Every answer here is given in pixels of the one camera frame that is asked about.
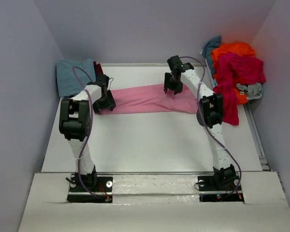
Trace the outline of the pink t shirt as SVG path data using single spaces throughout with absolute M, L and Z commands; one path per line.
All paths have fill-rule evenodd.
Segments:
M 112 91 L 116 102 L 114 110 L 106 110 L 105 115 L 184 112 L 197 113 L 194 94 L 187 86 L 179 94 L 164 92 L 163 84 L 116 89 Z

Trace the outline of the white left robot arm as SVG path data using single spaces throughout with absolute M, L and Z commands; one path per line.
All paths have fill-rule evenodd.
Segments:
M 99 74 L 95 82 L 72 98 L 64 98 L 60 103 L 59 132 L 68 141 L 75 160 L 75 174 L 70 183 L 84 190 L 96 188 L 98 177 L 95 164 L 90 156 L 88 139 L 93 125 L 93 116 L 103 111 L 113 111 L 116 102 L 109 89 L 111 78 Z

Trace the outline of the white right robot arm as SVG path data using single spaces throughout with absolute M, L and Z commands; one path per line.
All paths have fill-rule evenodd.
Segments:
M 238 188 L 238 175 L 232 163 L 230 152 L 225 147 L 222 133 L 223 96 L 215 93 L 199 77 L 192 64 L 183 63 L 179 56 L 167 60 L 170 72 L 165 74 L 164 92 L 175 95 L 187 86 L 196 98 L 197 121 L 206 130 L 213 157 L 212 175 L 199 176 L 196 183 L 200 191 L 225 191 L 227 194 Z

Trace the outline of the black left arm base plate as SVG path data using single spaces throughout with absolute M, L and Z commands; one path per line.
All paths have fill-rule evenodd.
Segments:
M 95 187 L 87 187 L 95 196 L 87 192 L 80 182 L 76 183 L 78 177 L 75 174 L 66 180 L 70 183 L 67 201 L 70 203 L 112 203 L 113 202 L 113 177 L 98 176 Z

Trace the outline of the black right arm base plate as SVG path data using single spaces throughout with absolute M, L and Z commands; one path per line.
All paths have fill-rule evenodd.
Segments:
M 202 203 L 212 202 L 244 202 L 242 187 L 238 184 L 238 178 L 226 186 L 219 187 L 214 183 L 214 179 L 210 175 L 198 176 L 194 188 L 199 192 L 199 200 Z

